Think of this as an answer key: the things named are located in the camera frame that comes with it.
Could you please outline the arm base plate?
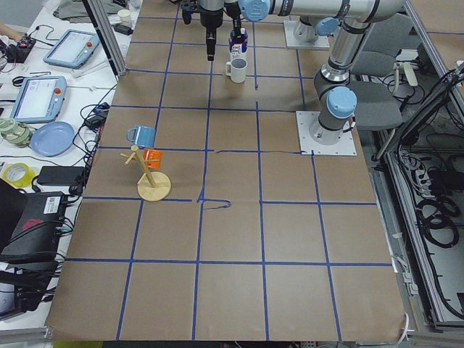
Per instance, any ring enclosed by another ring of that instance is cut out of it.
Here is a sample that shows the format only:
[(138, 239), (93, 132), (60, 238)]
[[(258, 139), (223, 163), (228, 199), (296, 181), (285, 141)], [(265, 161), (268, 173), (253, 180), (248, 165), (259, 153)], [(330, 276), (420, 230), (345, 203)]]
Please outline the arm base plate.
[(319, 112), (296, 111), (300, 152), (306, 155), (356, 156), (351, 125), (326, 130), (318, 122)]
[(329, 50), (328, 38), (319, 36), (306, 17), (298, 20), (285, 20), (283, 25), (288, 49)]

